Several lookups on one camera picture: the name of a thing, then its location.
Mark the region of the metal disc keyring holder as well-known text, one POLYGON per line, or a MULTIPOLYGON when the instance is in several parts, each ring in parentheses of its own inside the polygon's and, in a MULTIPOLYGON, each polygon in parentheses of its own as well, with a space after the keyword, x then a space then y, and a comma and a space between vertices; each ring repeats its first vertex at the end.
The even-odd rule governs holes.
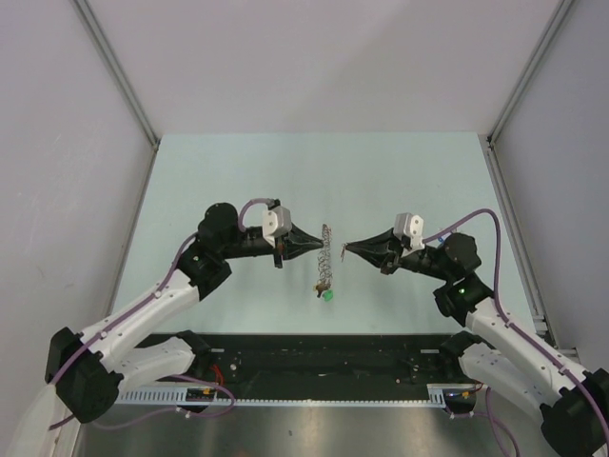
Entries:
POLYGON ((320 285, 327 288, 331 287, 332 283, 332 229, 328 224, 322 225, 322 248, 318 252, 318 273, 320 285))

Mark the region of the green yellow tagged keys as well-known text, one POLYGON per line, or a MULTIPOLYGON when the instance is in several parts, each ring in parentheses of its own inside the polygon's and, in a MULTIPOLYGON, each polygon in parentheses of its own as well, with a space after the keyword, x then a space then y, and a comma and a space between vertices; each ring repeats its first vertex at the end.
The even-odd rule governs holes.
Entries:
POLYGON ((313 291, 318 299, 324 302, 330 302, 333 300, 334 292, 332 287, 327 283, 318 283, 313 287, 313 291))

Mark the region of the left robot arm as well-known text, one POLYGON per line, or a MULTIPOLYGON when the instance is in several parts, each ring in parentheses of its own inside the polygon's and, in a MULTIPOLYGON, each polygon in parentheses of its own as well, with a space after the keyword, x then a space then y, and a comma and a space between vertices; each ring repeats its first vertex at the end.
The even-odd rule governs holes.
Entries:
POLYGON ((45 381, 82 424, 104 415, 118 397, 167 377, 197 381, 210 369, 209 345, 190 330, 164 343, 141 342, 169 318, 205 300, 231 274, 230 260, 269 256, 275 268, 322 248, 320 238, 293 224, 278 199, 265 205, 260 225, 245 227, 245 211, 216 203, 178 248, 166 275, 140 298, 97 323, 50 339, 45 381))

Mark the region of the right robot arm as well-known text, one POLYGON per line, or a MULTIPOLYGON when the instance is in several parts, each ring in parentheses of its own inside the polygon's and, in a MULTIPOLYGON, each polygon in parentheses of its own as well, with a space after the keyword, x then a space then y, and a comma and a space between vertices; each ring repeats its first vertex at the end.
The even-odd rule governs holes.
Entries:
POLYGON ((502 308, 476 272, 481 259, 473 237, 453 233, 436 247, 410 250, 388 230, 344 248, 385 275, 404 269, 443 282, 436 305, 463 328, 439 358, 446 380, 482 382, 529 416, 560 456, 607 455, 607 371, 569 359, 502 308))

